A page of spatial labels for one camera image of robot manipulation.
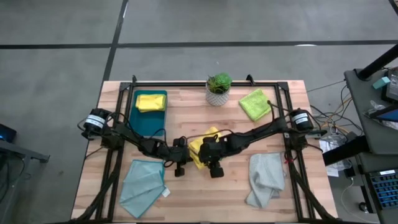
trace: green microfiber towel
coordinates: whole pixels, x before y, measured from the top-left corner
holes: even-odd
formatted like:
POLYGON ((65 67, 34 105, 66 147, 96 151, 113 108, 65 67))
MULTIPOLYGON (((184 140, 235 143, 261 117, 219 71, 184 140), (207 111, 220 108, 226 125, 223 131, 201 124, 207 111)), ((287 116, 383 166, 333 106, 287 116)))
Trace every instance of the green microfiber towel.
POLYGON ((263 94, 261 89, 254 90, 244 98, 241 98, 239 104, 253 121, 258 121, 271 111, 271 107, 268 104, 268 97, 263 94))

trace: electronics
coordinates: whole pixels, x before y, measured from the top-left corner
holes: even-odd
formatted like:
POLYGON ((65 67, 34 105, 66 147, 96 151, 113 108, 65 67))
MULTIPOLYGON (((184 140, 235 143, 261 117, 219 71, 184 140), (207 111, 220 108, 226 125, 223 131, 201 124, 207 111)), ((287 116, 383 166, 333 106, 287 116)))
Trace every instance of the electronics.
POLYGON ((392 105, 383 110, 377 110, 369 114, 369 117, 383 121, 398 122, 398 105, 392 105))
POLYGON ((369 174, 381 210, 398 208, 398 169, 369 174))
POLYGON ((17 135, 17 131, 0 124, 0 141, 12 143, 17 135))
POLYGON ((390 83, 383 87, 381 99, 390 103, 398 102, 398 67, 389 69, 386 77, 390 83))

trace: teal tray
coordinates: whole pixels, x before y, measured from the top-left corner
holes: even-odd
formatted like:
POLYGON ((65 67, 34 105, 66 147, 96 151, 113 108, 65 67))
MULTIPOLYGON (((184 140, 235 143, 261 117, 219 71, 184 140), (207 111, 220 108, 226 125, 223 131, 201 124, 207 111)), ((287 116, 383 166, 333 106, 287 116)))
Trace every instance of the teal tray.
MULTIPOLYGON (((167 92, 165 90, 137 90, 131 105, 130 124, 131 127, 142 136, 152 136, 157 130, 165 128, 167 111, 167 92), (151 111, 141 113, 136 108, 137 97, 141 94, 164 94, 166 96, 165 111, 151 111)), ((154 136, 163 136, 164 131, 159 131, 154 136)))

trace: yellow cloth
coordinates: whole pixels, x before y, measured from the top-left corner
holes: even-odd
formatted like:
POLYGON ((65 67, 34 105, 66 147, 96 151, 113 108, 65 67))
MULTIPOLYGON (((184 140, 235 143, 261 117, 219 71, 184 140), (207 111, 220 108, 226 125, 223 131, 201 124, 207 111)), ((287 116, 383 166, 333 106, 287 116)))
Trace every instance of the yellow cloth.
POLYGON ((199 151, 200 151, 200 146, 203 144, 203 138, 205 137, 212 137, 215 136, 216 134, 218 135, 218 137, 221 137, 221 133, 216 133, 218 132, 218 129, 216 129, 215 127, 211 127, 209 130, 206 131, 205 134, 209 134, 206 136, 202 136, 200 138, 197 138, 195 140, 193 140, 188 147, 190 148, 189 150, 189 155, 191 156, 191 158, 193 159, 193 162, 195 163, 195 165, 198 167, 198 169, 202 169, 205 167, 205 165, 203 163, 200 162, 199 160, 199 151))
POLYGON ((166 96, 164 94, 141 94, 137 97, 136 108, 141 113, 164 111, 166 109, 166 96))

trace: green plant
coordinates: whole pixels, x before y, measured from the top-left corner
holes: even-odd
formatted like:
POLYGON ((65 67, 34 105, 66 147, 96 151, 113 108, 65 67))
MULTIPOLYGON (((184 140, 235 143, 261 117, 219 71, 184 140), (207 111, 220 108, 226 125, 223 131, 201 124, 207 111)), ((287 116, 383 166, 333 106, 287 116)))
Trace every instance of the green plant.
POLYGON ((207 88, 215 94, 223 94, 231 87, 232 78, 227 73, 220 73, 207 80, 207 88))

